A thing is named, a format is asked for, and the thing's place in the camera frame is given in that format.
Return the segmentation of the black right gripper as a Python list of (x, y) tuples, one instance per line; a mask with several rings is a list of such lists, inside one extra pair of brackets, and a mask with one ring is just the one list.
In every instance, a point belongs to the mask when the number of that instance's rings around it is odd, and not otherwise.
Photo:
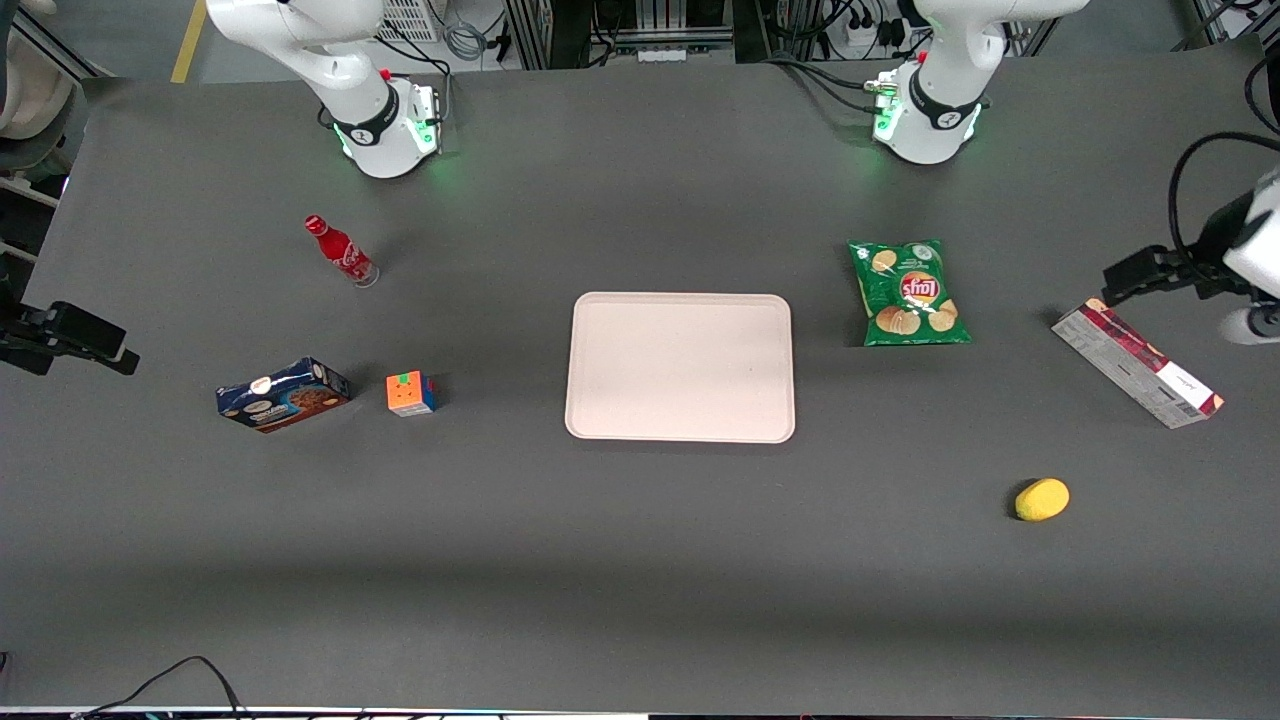
[(124, 342), (123, 328), (74, 304), (55, 301), (38, 309), (1, 301), (1, 360), (32, 374), (46, 375), (55, 357), (70, 356), (133, 375), (140, 356)]

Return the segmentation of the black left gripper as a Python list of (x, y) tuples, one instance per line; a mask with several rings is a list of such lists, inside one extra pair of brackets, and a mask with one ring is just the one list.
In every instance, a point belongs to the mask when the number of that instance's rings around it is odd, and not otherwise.
[(1240, 195), (1210, 214), (1198, 240), (1185, 242), (1178, 200), (1169, 201), (1172, 249), (1143, 247), (1103, 270), (1105, 302), (1117, 306), (1153, 292), (1192, 287), (1198, 299), (1231, 293), (1256, 301), (1258, 290), (1226, 264), (1226, 252), (1242, 242), (1254, 197)]

